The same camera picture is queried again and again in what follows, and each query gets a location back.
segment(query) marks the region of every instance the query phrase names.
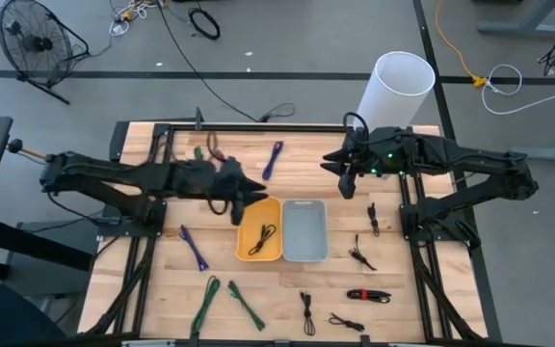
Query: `blue cable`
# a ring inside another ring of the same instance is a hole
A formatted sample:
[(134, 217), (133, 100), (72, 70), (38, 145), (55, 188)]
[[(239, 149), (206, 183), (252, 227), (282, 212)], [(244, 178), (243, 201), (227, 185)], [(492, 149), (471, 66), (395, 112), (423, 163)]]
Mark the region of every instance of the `blue cable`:
[(190, 234), (190, 230), (181, 225), (181, 232), (179, 232), (179, 236), (184, 239), (188, 243), (188, 245), (190, 245), (192, 252), (194, 252), (194, 255), (197, 258), (198, 270), (201, 272), (207, 271), (209, 269), (209, 264), (207, 264), (207, 262), (204, 261), (204, 259), (202, 258), (202, 255), (200, 255), (197, 246), (194, 244), (194, 240), (192, 239), (192, 234)]
[(262, 179), (268, 180), (271, 178), (271, 172), (274, 170), (274, 164), (276, 163), (276, 159), (278, 159), (278, 154), (281, 152), (281, 149), (284, 147), (284, 141), (277, 141), (274, 144), (274, 149), (271, 152), (271, 159), (269, 159), (269, 163), (267, 167), (262, 172)]

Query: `yellow cable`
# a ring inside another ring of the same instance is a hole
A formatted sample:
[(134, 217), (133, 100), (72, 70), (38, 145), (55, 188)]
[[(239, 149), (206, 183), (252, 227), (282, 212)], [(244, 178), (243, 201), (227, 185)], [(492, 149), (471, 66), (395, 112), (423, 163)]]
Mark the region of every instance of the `yellow cable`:
[(451, 49), (453, 49), (456, 53), (458, 53), (458, 57), (460, 57), (460, 61), (462, 61), (463, 69), (470, 76), (470, 78), (472, 78), (472, 85), (475, 88), (479, 88), (485, 85), (486, 82), (488, 82), (488, 79), (486, 77), (477, 76), (474, 73), (470, 72), (470, 70), (466, 66), (466, 62), (463, 60), (462, 52), (460, 52), (460, 50), (456, 46), (454, 46), (451, 42), (449, 42), (449, 40), (444, 36), (444, 34), (442, 34), (442, 30), (440, 29), (440, 23), (439, 23), (440, 8), (442, 7), (442, 3), (444, 3), (444, 0), (438, 0), (438, 5), (436, 6), (436, 29), (438, 30), (438, 33), (440, 34), (440, 37), (442, 38), (444, 43), (446, 43), (449, 47), (451, 47)]

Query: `orange tray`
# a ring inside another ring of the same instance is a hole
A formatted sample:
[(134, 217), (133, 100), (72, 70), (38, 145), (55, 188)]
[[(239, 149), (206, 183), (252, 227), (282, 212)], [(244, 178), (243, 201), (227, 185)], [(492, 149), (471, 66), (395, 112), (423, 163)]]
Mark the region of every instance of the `orange tray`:
[[(249, 251), (260, 240), (262, 226), (274, 225), (276, 232), (265, 242), (260, 252), (249, 255)], [(239, 260), (272, 261), (282, 253), (281, 202), (267, 198), (246, 207), (243, 221), (237, 232), (237, 252)]]

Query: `fan stand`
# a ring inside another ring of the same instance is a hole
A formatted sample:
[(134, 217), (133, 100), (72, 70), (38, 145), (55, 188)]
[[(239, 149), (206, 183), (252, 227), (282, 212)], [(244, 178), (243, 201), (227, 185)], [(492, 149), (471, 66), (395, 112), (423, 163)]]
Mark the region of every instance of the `fan stand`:
[[(53, 13), (49, 14), (48, 16), (49, 16), (50, 19), (54, 20), (58, 25), (61, 25), (64, 29), (66, 29), (67, 32), (71, 33), (75, 38), (80, 40), (83, 43), (83, 45), (85, 46), (85, 50), (83, 52), (64, 59), (64, 62), (74, 61), (76, 59), (81, 60), (81, 59), (84, 59), (85, 57), (91, 56), (91, 53), (89, 52), (89, 45), (87, 44), (87, 42), (85, 40), (83, 40), (83, 38), (79, 37), (76, 33), (74, 33), (70, 28), (68, 28), (64, 23), (62, 23), (61, 20), (59, 20), (59, 18), (57, 18), (57, 16), (54, 15)], [(67, 76), (63, 77), (62, 81), (65, 78), (67, 78), (68, 76), (70, 76), (71, 74), (72, 74), (72, 72), (70, 72)], [(27, 82), (30, 85), (38, 88), (39, 90), (41, 90), (41, 91), (53, 96), (54, 98), (62, 101), (65, 105), (69, 105), (69, 101), (67, 99), (65, 99), (63, 96), (59, 95), (58, 93), (53, 92), (53, 90), (51, 89), (56, 84), (49, 84), (48, 86), (44, 87), (43, 85), (40, 85), (40, 84), (34, 82), (31, 78), (28, 78), (27, 76), (22, 75), (20, 73), (16, 76), (16, 80), (18, 80), (20, 82)]]

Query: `gray tray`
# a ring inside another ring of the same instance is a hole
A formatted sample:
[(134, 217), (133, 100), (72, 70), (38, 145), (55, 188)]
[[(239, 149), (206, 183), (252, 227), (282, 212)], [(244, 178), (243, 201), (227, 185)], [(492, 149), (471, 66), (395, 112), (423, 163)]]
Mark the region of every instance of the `gray tray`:
[(286, 200), (282, 229), (284, 259), (323, 261), (329, 256), (327, 210), (321, 200)]

